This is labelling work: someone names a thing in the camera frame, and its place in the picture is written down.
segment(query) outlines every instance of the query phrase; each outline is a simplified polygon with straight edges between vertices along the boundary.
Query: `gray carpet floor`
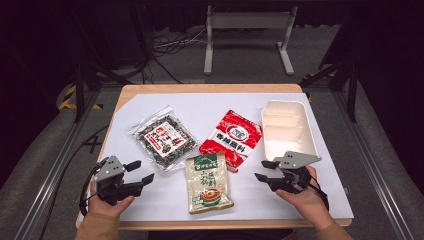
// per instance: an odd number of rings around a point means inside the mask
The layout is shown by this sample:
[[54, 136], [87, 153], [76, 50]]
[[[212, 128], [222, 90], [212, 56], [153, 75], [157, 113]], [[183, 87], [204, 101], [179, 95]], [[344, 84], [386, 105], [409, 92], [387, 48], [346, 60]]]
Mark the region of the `gray carpet floor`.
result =
[[[307, 73], [317, 71], [331, 40], [338, 30], [334, 27], [295, 28], [288, 46], [295, 75], [284, 72], [276, 41], [281, 33], [267, 30], [258, 36], [237, 31], [222, 32], [215, 38], [214, 65], [210, 76], [203, 75], [205, 45], [197, 43], [174, 55], [158, 58], [173, 76], [189, 83], [298, 83]], [[175, 83], [154, 61], [145, 73], [153, 83]], [[141, 75], [130, 79], [141, 83]], [[384, 129], [379, 124], [367, 96], [359, 85], [356, 106], [357, 123], [346, 120], [345, 111], [337, 105], [337, 99], [346, 99], [346, 89], [333, 93], [326, 87], [325, 79], [305, 88], [312, 96], [311, 107], [339, 173], [355, 218], [347, 231], [355, 239], [415, 239], [424, 238], [421, 223], [423, 196], [414, 186], [396, 156]], [[90, 110], [70, 149], [78, 146], [95, 131], [109, 124], [119, 97], [120, 87], [104, 83], [95, 102], [103, 104], [101, 110]], [[57, 96], [58, 102], [63, 96]], [[40, 133], [25, 152], [0, 194], [0, 239], [13, 239], [25, 220], [39, 189], [42, 188], [56, 158], [60, 155], [69, 132], [75, 127], [75, 110], [62, 109], [60, 114]], [[384, 177], [385, 183], [399, 212], [407, 223], [411, 235], [399, 238], [395, 222], [390, 218], [377, 191], [377, 184], [370, 177], [362, 151], [349, 130], [352, 125], [359, 129], [372, 154], [373, 160]], [[99, 142], [106, 131], [98, 134]], [[72, 239], [75, 236], [75, 220], [78, 214], [78, 196], [91, 167], [96, 162], [100, 146], [82, 147], [73, 157], [59, 186], [56, 202], [44, 239]], [[30, 233], [30, 239], [38, 239], [50, 201]], [[314, 239], [309, 228], [296, 229], [301, 239]], [[121, 239], [147, 239], [145, 231], [122, 231]]]

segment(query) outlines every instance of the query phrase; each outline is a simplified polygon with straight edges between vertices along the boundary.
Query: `red and white package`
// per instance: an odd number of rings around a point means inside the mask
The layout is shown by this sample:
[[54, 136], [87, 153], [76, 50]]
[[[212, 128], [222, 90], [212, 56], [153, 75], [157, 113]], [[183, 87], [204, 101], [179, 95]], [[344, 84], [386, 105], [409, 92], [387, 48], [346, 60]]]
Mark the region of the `red and white package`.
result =
[[227, 168], [237, 172], [262, 137], [261, 126], [229, 110], [199, 147], [202, 154], [225, 153]]

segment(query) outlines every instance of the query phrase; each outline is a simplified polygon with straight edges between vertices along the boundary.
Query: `white paper sheet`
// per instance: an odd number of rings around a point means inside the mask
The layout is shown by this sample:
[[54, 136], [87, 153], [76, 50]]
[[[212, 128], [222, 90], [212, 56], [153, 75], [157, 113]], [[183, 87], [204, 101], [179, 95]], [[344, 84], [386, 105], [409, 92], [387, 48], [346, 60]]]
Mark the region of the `white paper sheet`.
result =
[[303, 219], [296, 209], [279, 198], [254, 173], [281, 177], [278, 170], [265, 169], [263, 138], [238, 173], [229, 172], [229, 197], [232, 208], [197, 215], [188, 212], [188, 193], [184, 169], [164, 173], [147, 159], [150, 156], [128, 131], [142, 119], [171, 106], [177, 118], [203, 142], [232, 109], [241, 116], [261, 124], [261, 111], [269, 100], [299, 101], [304, 104], [320, 162], [312, 164], [318, 173], [322, 190], [328, 194], [330, 213], [334, 218], [353, 218], [333, 161], [303, 93], [184, 93], [139, 94], [118, 110], [108, 135], [103, 156], [116, 155], [122, 163], [141, 160], [141, 168], [126, 172], [126, 183], [140, 181], [155, 173], [153, 182], [144, 187], [141, 196], [121, 216], [121, 221], [192, 221], [192, 220], [271, 220]]

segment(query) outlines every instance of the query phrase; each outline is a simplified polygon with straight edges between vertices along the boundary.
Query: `table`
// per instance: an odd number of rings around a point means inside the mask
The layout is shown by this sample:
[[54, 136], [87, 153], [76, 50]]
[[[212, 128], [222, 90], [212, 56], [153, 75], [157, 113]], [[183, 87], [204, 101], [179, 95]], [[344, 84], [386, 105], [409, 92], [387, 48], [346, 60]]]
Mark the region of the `table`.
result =
[[[314, 135], [314, 140], [316, 141], [317, 150], [320, 156], [323, 157], [323, 160], [313, 165], [317, 171], [325, 171], [327, 174], [322, 175], [320, 184], [323, 187], [323, 190], [327, 192], [330, 199], [330, 212], [333, 215], [337, 215], [335, 220], [342, 226], [347, 226], [351, 223], [353, 218], [353, 213], [351, 212], [349, 203], [347, 202], [346, 195], [341, 186], [340, 180], [338, 178], [337, 172], [335, 171], [334, 165], [332, 163], [331, 157], [329, 156], [328, 150], [325, 147], [324, 140], [319, 132], [318, 126], [316, 124], [315, 118], [313, 116], [312, 111], [310, 110], [310, 106], [308, 104], [306, 96], [302, 93], [301, 88], [296, 84], [190, 84], [190, 85], [127, 85], [123, 88], [119, 100], [116, 105], [115, 114], [112, 119], [111, 125], [108, 129], [106, 139], [102, 146], [102, 150], [99, 156], [99, 160], [103, 159], [105, 156], [110, 156], [116, 153], [116, 156], [123, 163], [132, 162], [135, 159], [131, 154], [133, 153], [141, 153], [142, 149], [136, 149], [134, 146], [125, 145], [119, 146], [122, 144], [122, 141], [126, 141], [125, 131], [128, 126], [131, 126], [131, 123], [134, 121], [132, 116], [137, 115], [141, 109], [146, 109], [147, 107], [139, 108], [139, 110], [135, 109], [134, 101], [137, 99], [155, 99], [156, 96], [160, 95], [164, 98], [168, 98], [164, 102], [169, 102], [170, 106], [176, 107], [176, 115], [182, 120], [183, 123], [188, 123], [190, 118], [187, 118], [187, 114], [190, 111], [193, 111], [190, 108], [186, 108], [188, 111], [182, 111], [178, 102], [180, 101], [193, 101], [193, 98], [190, 100], [185, 99], [187, 95], [189, 97], [192, 96], [205, 96], [205, 95], [223, 95], [228, 96], [227, 94], [236, 95], [237, 97], [246, 97], [249, 99], [251, 97], [254, 98], [254, 101], [263, 101], [261, 98], [263, 96], [269, 96], [274, 98], [275, 96], [285, 96], [287, 98], [299, 98], [301, 97], [303, 100], [303, 104], [307, 105], [305, 108], [308, 109], [309, 121], [311, 125], [311, 130]], [[238, 110], [241, 115], [247, 114], [247, 112], [243, 112], [242, 109], [249, 109], [249, 107], [241, 106]], [[255, 105], [255, 111], [259, 111], [259, 108]], [[252, 119], [250, 114], [245, 116], [249, 120], [257, 121], [257, 119]], [[222, 118], [222, 116], [215, 116], [216, 119]], [[205, 123], [197, 121], [197, 124], [205, 125], [206, 128], [202, 133], [199, 131], [199, 126], [195, 126], [191, 122], [189, 128], [193, 131], [195, 135], [199, 136], [199, 141], [202, 142], [205, 138], [205, 135], [208, 135], [212, 131], [212, 126], [217, 124], [216, 119], [212, 120], [212, 125], [209, 123]], [[198, 215], [189, 215], [188, 213], [188, 196], [186, 190], [186, 183], [184, 179], [184, 173], [182, 169], [176, 170], [175, 172], [170, 173], [169, 175], [161, 174], [159, 170], [154, 170], [153, 165], [149, 165], [151, 163], [146, 163], [143, 161], [140, 169], [132, 171], [130, 173], [126, 173], [124, 179], [127, 183], [139, 181], [142, 177], [151, 174], [152, 171], [155, 171], [155, 180], [148, 186], [143, 189], [141, 196], [136, 199], [136, 201], [130, 206], [130, 209], [125, 211], [121, 216], [120, 229], [122, 230], [187, 230], [187, 229], [254, 229], [254, 228], [296, 228], [296, 227], [310, 227], [312, 226], [307, 220], [303, 219], [302, 216], [298, 214], [296, 209], [291, 206], [289, 203], [284, 202], [279, 199], [275, 193], [271, 192], [267, 185], [258, 182], [253, 173], [250, 173], [252, 164], [260, 165], [260, 161], [255, 162], [254, 159], [258, 159], [258, 154], [261, 153], [261, 146], [259, 146], [261, 142], [258, 143], [255, 150], [252, 152], [250, 157], [252, 159], [247, 159], [239, 168], [239, 172], [236, 174], [232, 174], [229, 176], [230, 181], [230, 198], [235, 202], [235, 206], [230, 209], [221, 210], [221, 211], [213, 211]], [[248, 184], [240, 184], [237, 185], [237, 182], [244, 181], [244, 179], [240, 179], [241, 177], [245, 178], [246, 175], [250, 176], [248, 179]], [[249, 196], [241, 197], [239, 194], [240, 190], [236, 189], [236, 186], [241, 186], [241, 188], [248, 188], [254, 190], [255, 193]], [[159, 197], [163, 194], [163, 191], [172, 191], [175, 188], [181, 188], [184, 192], [178, 192], [178, 194], [174, 194], [172, 199], [178, 202], [168, 201], [166, 204], [160, 205], [163, 200]], [[261, 197], [270, 202], [264, 202], [263, 208], [252, 208], [252, 207], [244, 207], [249, 206], [251, 204], [250, 201], [257, 200], [256, 198]], [[276, 206], [276, 209], [271, 207], [271, 209], [266, 209], [268, 206]], [[169, 215], [162, 212], [162, 210], [168, 211]], [[269, 212], [284, 212], [283, 214], [287, 214], [285, 217], [280, 217], [278, 214], [275, 216], [271, 216]]]

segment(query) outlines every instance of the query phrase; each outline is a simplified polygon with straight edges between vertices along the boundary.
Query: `clear plastic bag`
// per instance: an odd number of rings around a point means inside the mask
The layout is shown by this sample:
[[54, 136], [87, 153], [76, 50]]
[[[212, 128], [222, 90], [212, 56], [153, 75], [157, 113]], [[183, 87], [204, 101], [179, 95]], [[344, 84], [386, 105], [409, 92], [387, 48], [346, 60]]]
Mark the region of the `clear plastic bag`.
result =
[[130, 134], [163, 171], [174, 169], [199, 146], [199, 141], [175, 117], [170, 106], [144, 119]]

